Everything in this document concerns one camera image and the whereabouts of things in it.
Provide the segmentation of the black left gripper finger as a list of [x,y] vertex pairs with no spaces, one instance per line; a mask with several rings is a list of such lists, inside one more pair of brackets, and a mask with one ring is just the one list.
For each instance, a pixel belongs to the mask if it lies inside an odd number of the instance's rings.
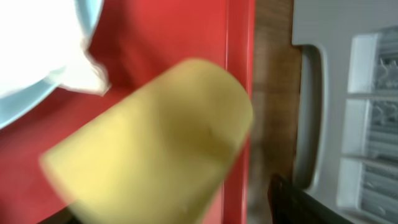
[[267,192],[273,224],[352,224],[278,174]]

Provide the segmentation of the yellow plastic cup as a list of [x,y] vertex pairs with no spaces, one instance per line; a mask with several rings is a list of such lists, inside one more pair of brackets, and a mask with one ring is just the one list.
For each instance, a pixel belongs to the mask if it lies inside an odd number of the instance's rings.
[[43,172],[83,223],[201,223],[253,121],[240,82],[189,59],[47,151]]

